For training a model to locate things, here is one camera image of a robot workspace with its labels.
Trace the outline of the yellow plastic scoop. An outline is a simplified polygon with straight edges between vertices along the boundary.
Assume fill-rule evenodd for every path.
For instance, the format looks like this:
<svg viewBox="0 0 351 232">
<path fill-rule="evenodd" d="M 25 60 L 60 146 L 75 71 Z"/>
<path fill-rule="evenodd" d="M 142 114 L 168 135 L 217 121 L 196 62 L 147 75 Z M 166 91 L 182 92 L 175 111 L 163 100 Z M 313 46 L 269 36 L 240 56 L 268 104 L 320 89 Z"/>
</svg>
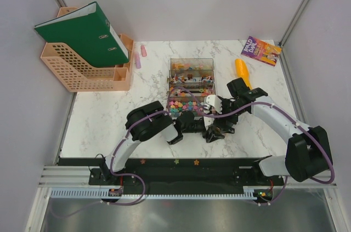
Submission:
<svg viewBox="0 0 351 232">
<path fill-rule="evenodd" d="M 242 59 L 235 60 L 235 70 L 237 76 L 243 79 L 249 89 L 252 89 L 252 86 L 250 84 L 250 74 L 245 62 Z"/>
</svg>

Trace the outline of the clear four-compartment candy box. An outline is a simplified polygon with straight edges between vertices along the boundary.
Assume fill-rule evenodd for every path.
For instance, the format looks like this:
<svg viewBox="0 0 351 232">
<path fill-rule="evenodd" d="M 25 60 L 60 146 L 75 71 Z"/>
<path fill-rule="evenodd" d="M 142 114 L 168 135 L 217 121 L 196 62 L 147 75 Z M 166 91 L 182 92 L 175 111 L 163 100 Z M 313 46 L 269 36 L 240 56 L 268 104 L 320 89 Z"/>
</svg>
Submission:
<svg viewBox="0 0 351 232">
<path fill-rule="evenodd" d="M 216 93 L 214 60 L 211 58 L 171 59 L 168 74 L 167 106 L 173 118 L 183 111 L 198 115 L 205 97 Z"/>
</svg>

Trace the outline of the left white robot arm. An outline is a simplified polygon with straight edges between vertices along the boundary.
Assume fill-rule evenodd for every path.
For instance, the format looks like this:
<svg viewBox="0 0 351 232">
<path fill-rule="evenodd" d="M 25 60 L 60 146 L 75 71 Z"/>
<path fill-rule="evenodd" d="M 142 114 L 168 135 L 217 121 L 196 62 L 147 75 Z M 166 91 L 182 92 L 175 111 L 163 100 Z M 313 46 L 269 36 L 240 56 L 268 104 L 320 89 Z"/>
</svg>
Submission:
<svg viewBox="0 0 351 232">
<path fill-rule="evenodd" d="M 201 133 L 208 143 L 224 138 L 223 131 L 209 117 L 196 119 L 193 112 L 183 111 L 174 120 L 159 101 L 131 111 L 125 126 L 125 135 L 99 165 L 99 176 L 108 184 L 116 184 L 120 180 L 120 170 L 138 145 L 159 133 L 169 144 L 181 141 L 184 133 Z"/>
</svg>

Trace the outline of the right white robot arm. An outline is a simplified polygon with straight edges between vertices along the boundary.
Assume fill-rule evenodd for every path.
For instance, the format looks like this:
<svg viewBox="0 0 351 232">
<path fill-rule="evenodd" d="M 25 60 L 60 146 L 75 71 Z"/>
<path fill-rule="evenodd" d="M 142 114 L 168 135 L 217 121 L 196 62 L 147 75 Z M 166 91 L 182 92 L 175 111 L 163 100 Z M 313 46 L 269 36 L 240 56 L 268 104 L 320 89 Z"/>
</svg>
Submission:
<svg viewBox="0 0 351 232">
<path fill-rule="evenodd" d="M 242 78 L 227 84 L 231 98 L 215 95 L 210 102 L 214 106 L 218 121 L 231 126 L 244 112 L 261 119 L 286 143 L 284 156 L 268 156 L 258 161 L 251 171 L 252 180 L 265 184 L 271 176 L 289 176 L 298 182 L 316 179 L 323 171 L 330 171 L 334 181 L 335 171 L 329 138 L 321 126 L 312 127 L 292 117 L 261 88 L 250 89 Z"/>
</svg>

